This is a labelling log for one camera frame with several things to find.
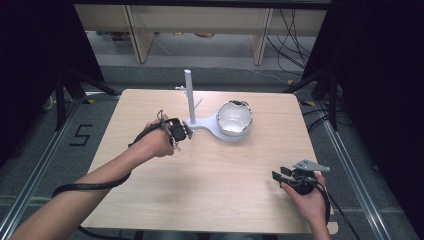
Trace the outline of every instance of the metal rod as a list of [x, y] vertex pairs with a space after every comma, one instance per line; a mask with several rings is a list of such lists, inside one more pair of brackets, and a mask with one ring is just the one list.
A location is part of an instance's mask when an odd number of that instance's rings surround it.
[[196, 123], [196, 116], [194, 113], [194, 100], [193, 100], [193, 82], [191, 80], [191, 71], [184, 70], [186, 80], [186, 90], [188, 98], [188, 110], [190, 112], [190, 123]]

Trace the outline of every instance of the white base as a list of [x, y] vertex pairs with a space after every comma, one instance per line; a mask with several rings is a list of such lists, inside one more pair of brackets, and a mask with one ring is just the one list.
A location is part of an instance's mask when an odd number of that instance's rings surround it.
[[195, 118], [195, 120], [196, 120], [195, 123], [191, 123], [190, 118], [189, 118], [185, 121], [185, 123], [186, 123], [187, 126], [189, 126], [191, 128], [191, 130], [206, 129], [210, 133], [212, 133], [212, 135], [214, 135], [219, 140], [222, 140], [224, 142], [239, 142], [239, 141], [243, 140], [243, 138], [246, 136], [246, 134], [242, 135], [242, 136], [234, 137], [234, 136], [226, 135], [219, 130], [218, 123], [216, 122], [216, 114], [217, 113], [218, 113], [218, 111], [212, 113], [212, 115], [210, 115], [207, 118]]

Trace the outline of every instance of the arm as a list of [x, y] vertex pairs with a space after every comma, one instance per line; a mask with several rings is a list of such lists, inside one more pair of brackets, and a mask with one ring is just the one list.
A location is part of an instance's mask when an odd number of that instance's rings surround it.
[[[315, 177], [325, 187], [325, 178], [319, 174], [315, 174]], [[330, 239], [325, 220], [325, 202], [321, 193], [314, 189], [311, 193], [302, 196], [285, 183], [282, 183], [281, 187], [292, 197], [300, 214], [308, 222], [313, 238], [320, 240]]]
[[[115, 159], [78, 179], [76, 183], [106, 183], [121, 179], [153, 157], [172, 155], [169, 136], [157, 129]], [[110, 189], [63, 192], [29, 217], [11, 239], [66, 239], [97, 207]]]

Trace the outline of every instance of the finger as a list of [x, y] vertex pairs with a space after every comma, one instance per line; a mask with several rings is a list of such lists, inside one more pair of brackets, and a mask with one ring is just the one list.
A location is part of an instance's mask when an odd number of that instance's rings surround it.
[[148, 123], [146, 123], [146, 126], [144, 128], [148, 128], [148, 127], [150, 127], [152, 125], [153, 125], [153, 122], [148, 122]]
[[[162, 114], [162, 118], [163, 118], [165, 121], [169, 119], [168, 115], [166, 115], [166, 114]], [[167, 126], [168, 128], [170, 128], [170, 127], [171, 127], [171, 124], [170, 124], [170, 123], [167, 123], [167, 124], [166, 124], [166, 126]]]
[[317, 181], [322, 185], [322, 186], [324, 186], [325, 187], [325, 178], [322, 176], [322, 175], [320, 175], [320, 174], [318, 174], [318, 173], [315, 173], [315, 178], [317, 179]]
[[296, 200], [300, 197], [300, 194], [294, 190], [291, 186], [286, 183], [281, 183], [281, 188], [291, 197], [293, 200]]
[[173, 147], [171, 147], [171, 148], [169, 148], [170, 150], [169, 150], [169, 152], [167, 153], [167, 155], [168, 156], [172, 156], [172, 155], [174, 155], [174, 148]]

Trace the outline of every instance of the wooden table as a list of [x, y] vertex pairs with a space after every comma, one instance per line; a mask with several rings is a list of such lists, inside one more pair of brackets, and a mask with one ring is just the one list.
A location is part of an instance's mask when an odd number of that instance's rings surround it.
[[[271, 177], [280, 166], [316, 161], [296, 97], [291, 94], [195, 91], [207, 117], [228, 100], [249, 103], [251, 132], [238, 143], [196, 130], [180, 142], [181, 152], [152, 159], [113, 189], [84, 227], [206, 232], [307, 233], [308, 224]], [[127, 148], [146, 122], [163, 109], [189, 118], [181, 91], [125, 90], [94, 157], [90, 171]], [[330, 233], [338, 230], [329, 223]]]

